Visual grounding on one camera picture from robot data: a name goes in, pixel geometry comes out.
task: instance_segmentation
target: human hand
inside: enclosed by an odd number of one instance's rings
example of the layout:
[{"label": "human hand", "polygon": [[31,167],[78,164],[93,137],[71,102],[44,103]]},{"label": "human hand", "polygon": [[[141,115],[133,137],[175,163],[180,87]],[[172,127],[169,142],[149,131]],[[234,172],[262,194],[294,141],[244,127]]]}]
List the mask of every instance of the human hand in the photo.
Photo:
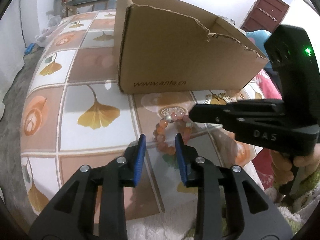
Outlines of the human hand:
[{"label": "human hand", "polygon": [[[292,163],[289,161],[289,159],[283,157],[279,152],[276,151],[271,151],[270,154],[272,158],[271,167],[274,172],[275,182],[283,185],[293,180],[294,176],[291,172]],[[320,164],[320,144],[316,144],[312,154],[305,157],[295,157],[293,164],[296,167],[305,167],[302,180],[309,177],[316,171]]]}]

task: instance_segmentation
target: green light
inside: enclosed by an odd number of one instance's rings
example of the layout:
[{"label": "green light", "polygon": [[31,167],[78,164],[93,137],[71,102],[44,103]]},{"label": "green light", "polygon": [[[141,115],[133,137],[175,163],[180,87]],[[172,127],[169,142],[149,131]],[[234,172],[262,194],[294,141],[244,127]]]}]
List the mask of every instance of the green light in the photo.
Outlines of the green light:
[{"label": "green light", "polygon": [[311,56],[311,49],[306,48],[306,53],[307,53],[309,56]]}]

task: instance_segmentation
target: red door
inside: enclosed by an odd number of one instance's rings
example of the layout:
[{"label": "red door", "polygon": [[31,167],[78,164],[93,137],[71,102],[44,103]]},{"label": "red door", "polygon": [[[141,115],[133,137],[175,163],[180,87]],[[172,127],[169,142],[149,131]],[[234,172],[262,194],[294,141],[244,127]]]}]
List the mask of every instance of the red door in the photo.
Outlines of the red door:
[{"label": "red door", "polygon": [[283,20],[289,5],[281,0],[257,0],[241,29],[245,32],[273,32]]}]

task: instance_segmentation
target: cardboard box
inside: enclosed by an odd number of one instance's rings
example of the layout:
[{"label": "cardboard box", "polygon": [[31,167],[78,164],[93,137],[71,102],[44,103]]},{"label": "cardboard box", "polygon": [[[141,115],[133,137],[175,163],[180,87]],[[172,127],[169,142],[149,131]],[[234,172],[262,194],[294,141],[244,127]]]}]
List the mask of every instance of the cardboard box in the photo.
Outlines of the cardboard box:
[{"label": "cardboard box", "polygon": [[240,90],[268,62],[230,23],[179,0],[118,0],[114,38],[127,94]]}]

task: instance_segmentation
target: das logo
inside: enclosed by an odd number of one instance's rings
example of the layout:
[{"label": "das logo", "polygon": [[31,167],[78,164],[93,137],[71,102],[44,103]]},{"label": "das logo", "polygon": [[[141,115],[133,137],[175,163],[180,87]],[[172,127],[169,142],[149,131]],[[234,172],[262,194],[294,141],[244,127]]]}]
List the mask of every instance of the das logo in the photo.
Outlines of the das logo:
[{"label": "das logo", "polygon": [[259,137],[259,138],[265,139],[265,140],[271,140],[271,141],[276,141],[277,140],[277,134],[276,133],[268,134],[267,132],[261,133],[258,130],[254,130],[253,131],[253,136],[254,137]]}]

